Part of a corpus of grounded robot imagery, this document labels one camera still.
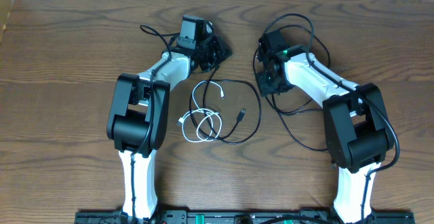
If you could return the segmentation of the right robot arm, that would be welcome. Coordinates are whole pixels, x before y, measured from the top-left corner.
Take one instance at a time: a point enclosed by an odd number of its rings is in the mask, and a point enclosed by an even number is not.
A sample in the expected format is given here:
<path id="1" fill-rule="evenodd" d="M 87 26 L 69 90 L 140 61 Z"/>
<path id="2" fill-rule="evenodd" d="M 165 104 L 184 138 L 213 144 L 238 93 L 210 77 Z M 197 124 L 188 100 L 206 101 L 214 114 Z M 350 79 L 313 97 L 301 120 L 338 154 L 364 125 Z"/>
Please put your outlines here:
<path id="1" fill-rule="evenodd" d="M 399 150 L 379 88 L 339 77 L 308 47 L 288 44 L 279 30 L 259 38 L 258 61 L 264 69 L 256 83 L 270 104 L 274 95 L 297 87 L 321 107 L 325 149 L 339 168 L 334 211 L 342 223 L 367 221 L 374 177 L 385 170 L 387 152 Z"/>

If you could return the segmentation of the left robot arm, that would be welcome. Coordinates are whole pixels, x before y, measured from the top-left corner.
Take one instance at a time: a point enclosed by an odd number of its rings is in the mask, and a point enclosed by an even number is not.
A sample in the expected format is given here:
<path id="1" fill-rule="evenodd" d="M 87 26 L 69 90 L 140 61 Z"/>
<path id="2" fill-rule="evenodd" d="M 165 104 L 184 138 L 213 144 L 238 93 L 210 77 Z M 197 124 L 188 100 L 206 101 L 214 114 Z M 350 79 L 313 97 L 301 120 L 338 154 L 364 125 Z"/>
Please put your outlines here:
<path id="1" fill-rule="evenodd" d="M 151 223 L 157 208 L 155 159 L 167 130 L 170 92 L 195 69 L 208 72 L 231 55 L 213 24 L 196 16 L 184 15 L 170 40 L 150 32 L 165 49 L 146 71 L 118 76 L 106 125 L 123 164 L 122 223 Z"/>

